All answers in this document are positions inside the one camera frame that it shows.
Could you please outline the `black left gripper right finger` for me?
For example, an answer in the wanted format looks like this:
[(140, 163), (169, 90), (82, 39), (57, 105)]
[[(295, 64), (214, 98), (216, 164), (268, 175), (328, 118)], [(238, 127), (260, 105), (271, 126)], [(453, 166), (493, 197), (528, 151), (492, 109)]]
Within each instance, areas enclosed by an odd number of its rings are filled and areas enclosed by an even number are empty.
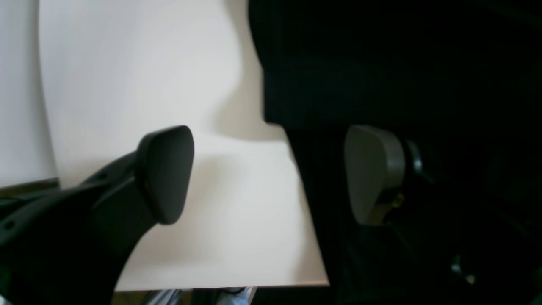
[(387, 214), (401, 206), (404, 187), (423, 170), (414, 141), (369, 125), (348, 128), (344, 164), (351, 211), (364, 226), (383, 224)]

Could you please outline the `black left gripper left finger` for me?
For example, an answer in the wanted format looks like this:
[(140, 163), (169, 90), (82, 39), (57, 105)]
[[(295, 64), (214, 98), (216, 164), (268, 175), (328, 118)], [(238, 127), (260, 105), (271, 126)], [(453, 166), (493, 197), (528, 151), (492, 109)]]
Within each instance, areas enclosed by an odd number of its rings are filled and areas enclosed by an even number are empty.
[(169, 127), (71, 189), (2, 197), (1, 296), (108, 305), (141, 238), (180, 218), (194, 155), (190, 128)]

